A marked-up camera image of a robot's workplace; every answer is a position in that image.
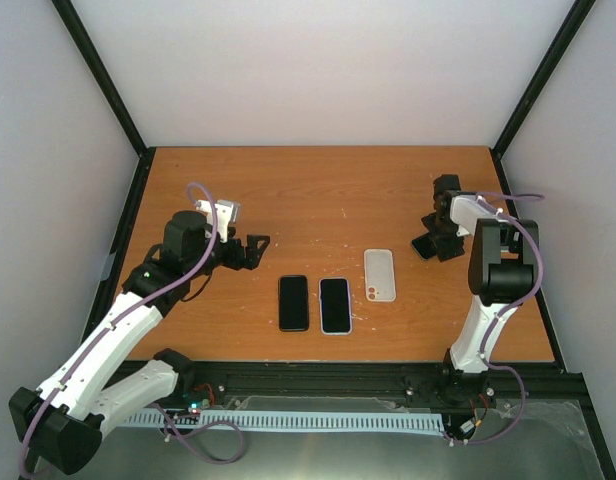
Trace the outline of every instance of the wooden table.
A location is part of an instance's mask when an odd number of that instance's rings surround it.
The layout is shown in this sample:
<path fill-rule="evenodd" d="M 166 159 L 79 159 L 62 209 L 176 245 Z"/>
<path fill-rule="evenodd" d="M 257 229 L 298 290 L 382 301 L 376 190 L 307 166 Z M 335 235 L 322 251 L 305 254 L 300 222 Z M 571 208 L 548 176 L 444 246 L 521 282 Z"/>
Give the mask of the wooden table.
<path fill-rule="evenodd" d="M 177 305 L 130 357 L 170 347 L 197 360 L 440 361 L 470 307 L 469 254 L 424 262 L 410 241 L 424 233 L 420 218 L 432 211 L 432 181 L 443 173 L 459 174 L 466 190 L 499 191 L 485 147 L 159 148 L 122 280 L 161 242 L 173 213 L 191 207 L 184 194 L 190 181 L 204 183 L 215 199 L 241 203 L 239 237 L 272 241 L 258 269 L 216 269 L 204 293 Z M 393 303 L 366 300 L 368 248 L 393 252 Z M 308 277 L 307 332 L 279 331 L 277 284 L 291 274 Z M 350 281 L 350 335 L 321 333 L 318 282 L 333 276 Z M 493 359 L 553 360 L 536 302 L 512 317 Z"/>

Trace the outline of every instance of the purple cable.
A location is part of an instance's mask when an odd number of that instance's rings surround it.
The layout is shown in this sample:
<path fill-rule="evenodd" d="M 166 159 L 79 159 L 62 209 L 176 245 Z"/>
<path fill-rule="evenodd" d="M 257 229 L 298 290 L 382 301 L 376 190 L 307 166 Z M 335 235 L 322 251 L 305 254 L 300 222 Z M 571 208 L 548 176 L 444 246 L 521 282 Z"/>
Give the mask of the purple cable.
<path fill-rule="evenodd" d="M 197 201 L 192 197 L 191 191 L 193 188 L 199 188 L 202 192 L 204 192 L 204 195 L 206 195 L 208 202 L 210 202 L 210 212 L 212 215 L 212 232 L 210 234 L 210 241 L 208 242 L 208 247 L 206 248 L 206 251 L 204 252 L 202 257 L 199 259 L 199 262 L 197 262 L 197 264 L 183 277 L 175 280 L 171 284 L 166 285 L 165 287 L 157 290 L 156 292 L 151 293 L 146 298 L 143 298 L 139 302 L 135 303 L 134 305 L 131 305 L 126 310 L 121 312 L 117 316 L 117 318 L 115 318 L 112 322 L 110 322 L 113 327 L 117 325 L 119 322 L 121 322 L 128 315 L 130 315 L 132 312 L 137 310 L 138 308 L 146 305 L 147 303 L 152 302 L 154 299 L 158 298 L 164 293 L 169 292 L 173 288 L 177 288 L 182 283 L 188 281 L 190 278 L 192 278 L 195 275 L 195 273 L 199 271 L 199 269 L 206 263 L 206 261 L 208 260 L 208 257 L 211 255 L 212 249 L 215 246 L 215 242 L 217 240 L 217 225 L 219 223 L 217 219 L 217 209 L 215 208 L 215 200 L 212 198 L 212 195 L 210 194 L 208 189 L 206 189 L 206 187 L 204 187 L 201 183 L 192 182 L 192 183 L 189 183 L 188 186 L 186 187 L 186 195 L 188 196 L 190 201 L 193 203 L 193 205 L 197 204 Z M 70 377 L 72 377 L 73 373 L 75 373 L 75 371 L 83 363 L 83 361 L 86 359 L 88 354 L 97 346 L 97 344 L 101 341 L 102 338 L 106 336 L 106 334 L 109 331 L 110 329 L 106 328 L 102 330 L 101 332 L 99 332 L 99 334 L 92 340 L 92 342 L 90 342 L 88 346 L 84 348 L 84 350 L 81 352 L 79 357 L 77 357 L 77 360 L 75 360 L 75 362 L 68 369 L 68 371 L 66 371 L 65 375 L 61 377 L 61 380 L 59 380 L 59 383 L 65 384 L 70 379 Z M 30 445 L 30 440 L 32 438 L 33 433 L 35 432 L 35 429 L 37 428 L 37 425 L 39 424 L 39 421 L 41 420 L 41 417 L 43 416 L 44 413 L 46 413 L 46 410 L 48 410 L 48 407 L 50 406 L 50 404 L 55 399 L 58 393 L 59 393 L 59 387 L 53 389 L 50 392 L 46 400 L 44 400 L 41 406 L 39 407 L 39 410 L 37 410 L 37 413 L 35 414 L 35 416 L 32 418 L 32 421 L 30 422 L 30 425 L 28 426 L 28 429 L 26 430 L 26 433 L 24 434 L 24 438 L 21 442 L 21 454 L 19 455 L 19 475 L 21 475 L 23 478 L 26 478 L 26 479 L 37 478 L 38 476 L 43 475 L 48 471 L 49 467 L 44 468 L 42 471 L 37 472 L 37 473 L 28 472 L 26 470 L 26 455 L 28 455 L 28 447 Z"/>
<path fill-rule="evenodd" d="M 200 460 L 203 460 L 204 462 L 212 463 L 213 465 L 228 465 L 230 463 L 234 463 L 237 460 L 239 460 L 246 452 L 246 438 L 244 437 L 244 432 L 242 432 L 239 429 L 239 427 L 233 422 L 230 422 L 228 420 L 217 420 L 215 422 L 210 422 L 207 425 L 204 425 L 202 427 L 196 428 L 190 433 L 182 434 L 177 428 L 177 426 L 175 425 L 175 421 L 172 418 L 170 418 L 170 416 L 166 413 L 166 411 L 163 408 L 161 408 L 159 404 L 153 403 L 150 406 L 156 408 L 163 415 L 164 420 L 166 420 L 166 423 L 168 424 L 168 427 L 173 432 L 175 432 L 175 437 L 177 438 L 177 440 L 179 440 L 179 442 L 184 447 L 186 447 L 190 453 L 192 453 L 195 457 L 199 458 Z M 225 460 L 204 455 L 200 451 L 195 450 L 195 448 L 187 440 L 187 438 L 194 437 L 195 435 L 199 435 L 200 433 L 203 433 L 217 425 L 227 425 L 230 428 L 232 428 L 235 432 L 237 432 L 237 435 L 239 436 L 239 447 L 237 447 L 237 452 L 235 452 L 235 454 L 232 457 L 227 458 Z"/>
<path fill-rule="evenodd" d="M 510 372 L 517 380 L 517 383 L 519 384 L 519 390 L 521 392 L 521 404 L 519 406 L 519 413 L 517 413 L 517 415 L 515 416 L 513 421 L 510 423 L 510 425 L 504 428 L 501 432 L 493 435 L 492 437 L 488 437 L 484 440 L 469 440 L 466 442 L 466 445 L 485 445 L 487 443 L 498 440 L 504 435 L 506 435 L 507 433 L 509 433 L 521 421 L 521 417 L 523 416 L 524 410 L 526 409 L 526 388 L 524 386 L 524 382 L 521 378 L 521 375 L 519 375 L 519 373 L 510 366 L 507 366 L 507 365 L 497 366 L 497 365 L 493 365 L 488 360 L 486 360 L 485 358 L 486 344 L 488 343 L 488 339 L 490 338 L 490 335 L 492 334 L 493 330 L 497 326 L 497 322 L 499 321 L 499 318 L 501 318 L 506 312 L 512 310 L 513 308 L 518 307 L 522 303 L 533 298 L 537 294 L 539 289 L 541 288 L 541 282 L 544 279 L 544 263 L 541 258 L 541 252 L 539 251 L 539 247 L 537 246 L 537 243 L 532 238 L 528 230 L 526 230 L 523 227 L 523 225 L 521 225 L 521 223 L 517 221 L 516 218 L 510 215 L 507 215 L 501 209 L 495 208 L 492 205 L 490 205 L 483 198 L 485 196 L 493 196 L 496 198 L 500 198 L 502 200 L 518 200 L 522 202 L 536 202 L 536 201 L 543 200 L 545 198 L 543 195 L 535 194 L 535 193 L 528 193 L 528 194 L 523 194 L 523 195 L 503 195 L 503 194 L 496 193 L 496 192 L 477 193 L 477 203 L 479 205 L 484 207 L 486 210 L 488 210 L 493 215 L 503 218 L 504 220 L 509 222 L 526 239 L 526 241 L 530 245 L 530 249 L 532 250 L 533 254 L 535 255 L 535 258 L 537 259 L 537 279 L 535 280 L 535 284 L 533 285 L 533 287 L 530 289 L 530 291 L 526 295 L 512 302 L 509 305 L 505 305 L 504 307 L 501 308 L 501 310 L 497 312 L 497 315 L 495 315 L 495 318 L 492 320 L 492 322 L 490 322 L 490 325 L 488 325 L 488 328 L 486 329 L 486 333 L 484 334 L 484 338 L 481 340 L 481 344 L 479 345 L 479 353 L 481 355 L 484 355 L 481 359 L 481 361 L 484 362 L 484 365 L 486 365 L 491 370 Z M 453 439 L 450 436 L 448 436 L 447 433 L 444 432 L 443 435 L 446 440 L 450 442 L 453 441 Z"/>

